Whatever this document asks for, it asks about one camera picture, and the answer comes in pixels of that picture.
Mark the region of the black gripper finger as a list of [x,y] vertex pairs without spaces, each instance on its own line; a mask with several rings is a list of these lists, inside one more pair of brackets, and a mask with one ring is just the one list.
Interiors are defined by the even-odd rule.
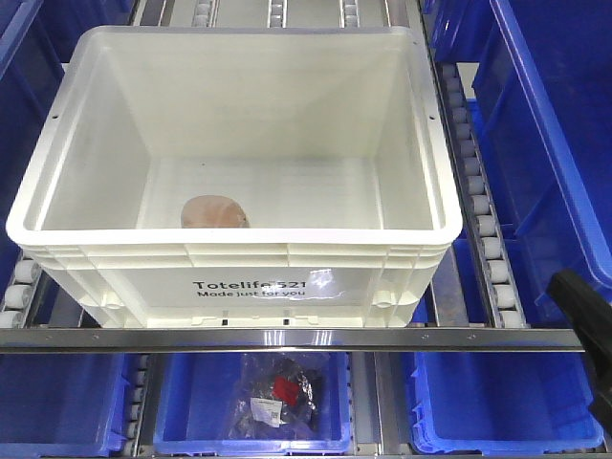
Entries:
[[611,305],[577,273],[555,273],[547,295],[566,315],[594,369],[589,410],[601,426],[611,425]]

